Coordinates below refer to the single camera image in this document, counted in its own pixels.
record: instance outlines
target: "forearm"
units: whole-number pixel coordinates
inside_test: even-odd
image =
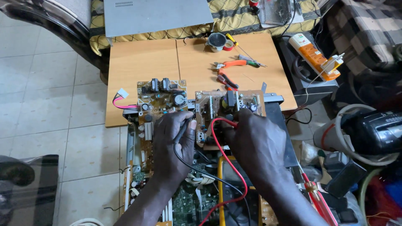
[[[114,226],[152,226],[175,193],[179,183],[152,177]]]
[[[260,180],[256,188],[271,205],[280,225],[327,226],[325,220],[297,189],[291,173],[285,168],[275,170],[275,178]]]

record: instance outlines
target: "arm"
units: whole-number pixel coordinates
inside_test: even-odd
[[[271,205],[279,223],[327,226],[284,167],[285,131],[248,109],[241,109],[235,119],[238,121],[236,130],[221,121],[225,139],[253,185]]]
[[[114,226],[156,224],[180,182],[190,172],[190,168],[180,162],[173,152],[173,139],[179,132],[180,122],[190,117],[193,117],[192,112],[180,111],[165,114],[156,121],[154,140],[158,142],[152,145],[154,175]],[[196,125],[195,120],[189,122],[181,143],[176,146],[178,154],[189,164],[193,161]]]

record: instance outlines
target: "red tape roll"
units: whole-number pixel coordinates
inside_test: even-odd
[[[227,39],[226,44],[224,46],[224,50],[225,51],[230,51],[230,50],[233,49],[233,46],[234,46],[233,42],[231,40]]]
[[[248,0],[248,4],[250,5],[250,7],[257,6],[258,0]]]

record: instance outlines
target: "human hand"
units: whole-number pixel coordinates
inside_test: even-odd
[[[240,109],[235,120],[236,129],[222,120],[220,125],[237,162],[253,184],[260,178],[274,178],[278,169],[284,169],[285,131],[248,109]]]
[[[154,142],[154,175],[159,179],[168,179],[180,183],[187,177],[190,168],[185,166],[174,154],[173,139],[180,130],[180,122],[193,117],[190,111],[167,113],[155,122]],[[188,164],[193,163],[195,127],[197,121],[192,120],[187,125],[179,144],[176,145],[177,154]]]

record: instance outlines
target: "multimeter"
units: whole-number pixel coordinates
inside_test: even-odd
[[[253,187],[250,179],[244,170],[240,167],[239,163],[233,156],[228,156],[230,162],[234,165],[237,171],[243,176],[246,184],[248,186],[248,192],[245,196],[245,199],[248,203],[248,208],[250,209],[251,216],[251,226],[259,225],[259,203],[260,199],[257,191]],[[218,177],[227,181],[234,187],[236,187],[240,191],[244,191],[244,184],[239,178],[239,176],[234,172],[232,167],[226,161],[226,159],[221,156],[218,162]],[[219,189],[219,202],[228,201],[231,199],[235,199],[241,196],[239,192],[235,189],[229,187],[228,185],[223,184],[218,181],[218,189]],[[248,226],[248,212],[246,207],[246,202],[244,200],[238,202],[231,202],[219,208],[219,225],[220,226]]]

